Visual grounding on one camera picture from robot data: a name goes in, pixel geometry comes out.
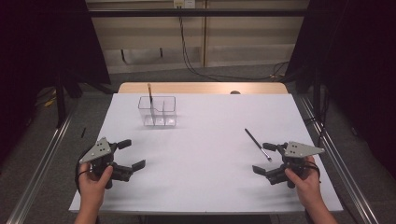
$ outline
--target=human hand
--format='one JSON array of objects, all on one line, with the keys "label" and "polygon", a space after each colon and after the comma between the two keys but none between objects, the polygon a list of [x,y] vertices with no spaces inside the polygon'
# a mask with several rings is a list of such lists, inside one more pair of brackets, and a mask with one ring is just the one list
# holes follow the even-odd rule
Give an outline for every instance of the human hand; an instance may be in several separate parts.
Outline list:
[{"label": "human hand", "polygon": [[105,186],[113,173],[113,167],[107,166],[100,178],[89,172],[90,168],[91,165],[88,162],[82,163],[79,167],[80,173],[84,172],[78,178],[81,195],[79,210],[97,214],[103,203]]},{"label": "human hand", "polygon": [[[312,156],[306,158],[306,161],[315,163]],[[314,169],[307,169],[306,175],[301,179],[291,169],[285,169],[286,176],[295,184],[300,203],[305,207],[323,204],[320,193],[318,172]]]}]

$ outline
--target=person's right hand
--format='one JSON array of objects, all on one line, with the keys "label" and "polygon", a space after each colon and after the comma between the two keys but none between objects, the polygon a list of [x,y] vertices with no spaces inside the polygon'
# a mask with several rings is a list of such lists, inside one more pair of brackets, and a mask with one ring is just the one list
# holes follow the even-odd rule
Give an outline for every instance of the person's right hand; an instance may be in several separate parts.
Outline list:
[{"label": "person's right hand", "polygon": [[[312,156],[307,157],[306,160],[315,163]],[[296,185],[300,203],[305,208],[310,205],[323,203],[320,194],[318,172],[314,169],[307,169],[306,172],[306,178],[301,179],[291,169],[287,168],[285,170],[286,176]]]}]

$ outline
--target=metal bar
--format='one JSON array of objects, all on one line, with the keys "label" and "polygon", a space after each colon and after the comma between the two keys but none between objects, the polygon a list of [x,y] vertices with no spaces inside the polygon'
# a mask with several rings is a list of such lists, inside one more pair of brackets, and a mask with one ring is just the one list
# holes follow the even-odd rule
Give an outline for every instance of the metal bar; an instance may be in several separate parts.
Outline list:
[{"label": "metal bar", "polygon": [[91,17],[318,17],[335,15],[331,10],[306,9],[91,9]]},{"label": "metal bar", "polygon": [[[301,101],[303,103],[303,106],[307,114],[311,118],[313,118],[314,117],[314,113],[312,112],[313,106],[309,101],[309,99],[306,96],[304,96],[301,97]],[[317,133],[320,134],[322,124],[315,120],[314,127]],[[368,224],[378,223],[378,220],[376,219],[375,214],[370,207],[370,204],[368,203],[366,197],[361,192],[361,189],[359,188],[355,179],[352,177],[352,174],[347,169],[346,164],[344,163],[340,153],[335,147],[335,144],[333,143],[326,129],[323,130],[321,140],[323,145],[327,149],[327,152],[332,160],[332,163],[334,164],[335,169],[337,170],[338,174],[341,176],[341,179],[343,180],[344,185],[346,186],[346,190],[348,191],[350,197],[352,198],[353,203],[355,204],[356,208],[361,214],[361,218],[363,219],[364,223],[368,223]]]},{"label": "metal bar", "polygon": [[52,162],[53,157],[55,156],[56,150],[60,145],[62,139],[64,138],[64,134],[69,126],[72,115],[76,110],[76,105],[73,104],[70,110],[69,115],[66,117],[63,125],[56,129],[52,139],[44,153],[43,158],[38,164],[32,178],[29,181],[25,191],[23,192],[20,200],[17,205],[14,207],[7,224],[22,224],[25,220],[27,213],[29,212],[30,207],[37,195],[40,187],[44,181],[45,175],[50,167],[50,163]]}]

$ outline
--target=horizontal black bar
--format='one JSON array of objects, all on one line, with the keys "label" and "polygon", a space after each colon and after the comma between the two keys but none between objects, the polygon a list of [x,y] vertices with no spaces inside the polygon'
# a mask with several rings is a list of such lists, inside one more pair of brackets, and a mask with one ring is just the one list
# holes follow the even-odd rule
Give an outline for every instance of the horizontal black bar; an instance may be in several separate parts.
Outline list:
[{"label": "horizontal black bar", "polygon": [[271,9],[91,9],[92,17],[309,17],[334,14],[330,10]]}]

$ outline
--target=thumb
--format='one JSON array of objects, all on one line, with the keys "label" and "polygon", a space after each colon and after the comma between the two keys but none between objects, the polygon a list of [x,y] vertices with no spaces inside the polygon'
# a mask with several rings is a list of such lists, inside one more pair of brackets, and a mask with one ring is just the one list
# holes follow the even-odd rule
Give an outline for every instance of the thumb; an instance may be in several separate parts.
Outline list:
[{"label": "thumb", "polygon": [[107,166],[107,168],[103,171],[102,176],[98,181],[99,184],[105,186],[112,174],[113,174],[113,167]]},{"label": "thumb", "polygon": [[290,168],[285,169],[286,176],[293,182],[297,187],[303,183],[303,180],[297,176]]}]

